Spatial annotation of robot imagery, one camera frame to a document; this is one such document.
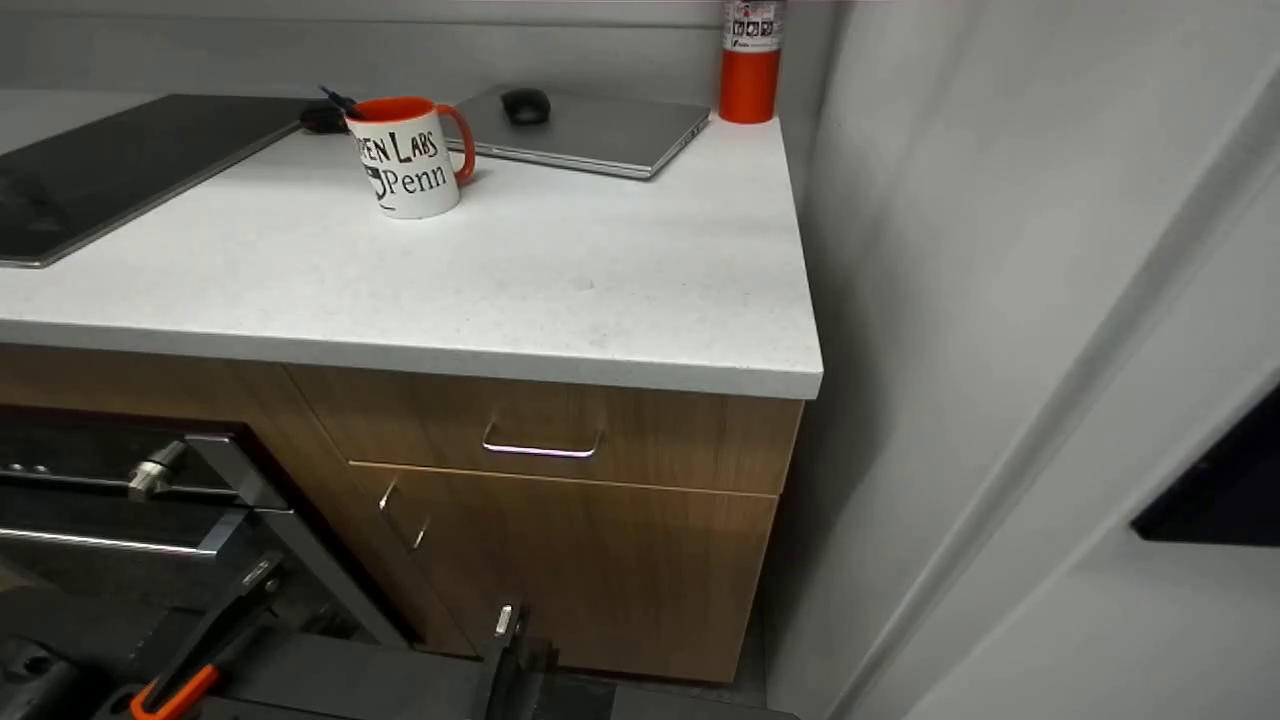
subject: white countertop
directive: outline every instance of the white countertop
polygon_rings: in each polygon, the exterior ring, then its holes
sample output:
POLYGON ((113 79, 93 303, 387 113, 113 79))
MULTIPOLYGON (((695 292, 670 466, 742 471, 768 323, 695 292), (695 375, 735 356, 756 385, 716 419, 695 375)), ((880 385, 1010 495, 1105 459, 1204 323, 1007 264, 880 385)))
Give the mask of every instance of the white countertop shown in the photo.
MULTIPOLYGON (((134 102, 0 94, 0 152, 134 102)), ((721 122, 652 186, 480 158, 435 222, 383 222, 346 138, 289 138, 0 267, 0 341, 779 400, 825 371, 779 127, 721 122)))

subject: orange strap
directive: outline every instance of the orange strap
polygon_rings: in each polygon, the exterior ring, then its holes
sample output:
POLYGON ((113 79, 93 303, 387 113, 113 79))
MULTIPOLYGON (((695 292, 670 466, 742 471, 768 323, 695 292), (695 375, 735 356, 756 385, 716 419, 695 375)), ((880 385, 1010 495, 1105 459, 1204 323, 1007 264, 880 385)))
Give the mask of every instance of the orange strap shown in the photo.
POLYGON ((161 705, 154 713, 146 713, 146 695, 154 685, 141 689, 132 700, 126 700, 126 718, 132 720, 183 720, 200 700, 202 692, 219 681, 219 674, 212 665, 202 665, 180 692, 169 695, 169 705, 161 705))

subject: cabinet door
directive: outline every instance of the cabinet door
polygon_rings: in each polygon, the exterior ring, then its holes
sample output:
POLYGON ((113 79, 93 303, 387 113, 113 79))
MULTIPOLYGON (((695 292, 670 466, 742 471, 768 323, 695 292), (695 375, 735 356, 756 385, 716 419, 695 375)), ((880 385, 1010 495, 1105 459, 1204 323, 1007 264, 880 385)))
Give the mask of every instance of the cabinet door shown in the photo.
POLYGON ((475 657, 504 600, 571 669, 730 681, 776 505, 590 482, 351 470, 410 557, 410 622, 475 657))

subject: wooden cabinet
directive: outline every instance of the wooden cabinet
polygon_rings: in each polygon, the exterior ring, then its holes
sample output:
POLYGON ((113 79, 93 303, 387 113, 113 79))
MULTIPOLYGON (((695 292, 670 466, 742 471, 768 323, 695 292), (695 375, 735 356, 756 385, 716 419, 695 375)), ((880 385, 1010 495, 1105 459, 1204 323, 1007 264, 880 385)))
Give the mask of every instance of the wooden cabinet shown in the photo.
POLYGON ((0 404, 248 426, 432 651, 730 681, 797 400, 0 349, 0 404))

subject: white mug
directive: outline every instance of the white mug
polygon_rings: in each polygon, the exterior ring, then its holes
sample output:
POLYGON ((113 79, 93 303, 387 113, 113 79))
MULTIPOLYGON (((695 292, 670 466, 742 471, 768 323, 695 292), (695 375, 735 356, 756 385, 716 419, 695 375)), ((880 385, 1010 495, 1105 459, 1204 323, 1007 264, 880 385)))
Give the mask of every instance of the white mug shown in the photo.
POLYGON ((346 110, 373 199, 396 222, 438 216, 475 174, 468 122, 424 97, 381 97, 346 110), (465 163, 453 169, 438 118, 465 138, 465 163))

